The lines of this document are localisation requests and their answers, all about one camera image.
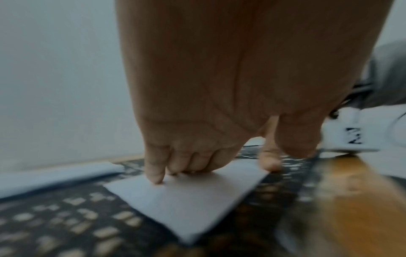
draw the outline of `gray fabric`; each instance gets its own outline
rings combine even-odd
[[[363,108],[406,104],[406,41],[377,47],[369,65],[373,92]]]

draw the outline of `dark patterned rug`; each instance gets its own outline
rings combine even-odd
[[[259,147],[237,158],[256,159]],[[0,203],[0,257],[16,256],[268,256],[274,229],[295,201],[315,159],[283,158],[242,203],[193,247],[103,187],[143,173],[143,160],[120,163],[125,173]]]

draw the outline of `white paper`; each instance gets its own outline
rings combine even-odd
[[[0,199],[63,182],[81,181],[123,171],[122,165],[100,162],[43,170],[5,172],[0,174]]]
[[[267,173],[256,160],[235,160],[208,174],[165,176],[161,185],[145,176],[105,184],[131,207],[193,243],[216,225]]]

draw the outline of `paper sheet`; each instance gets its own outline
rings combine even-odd
[[[60,183],[87,180],[123,171],[122,165],[100,162],[43,170],[4,172],[0,174],[0,199]]]
[[[135,176],[104,186],[165,225],[184,243],[193,243],[266,175],[257,160],[235,160],[209,174],[165,176],[161,185],[151,184],[145,176]]]

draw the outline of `wooden floor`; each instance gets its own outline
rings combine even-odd
[[[329,240],[349,257],[406,257],[406,194],[355,156],[324,166],[319,215]]]

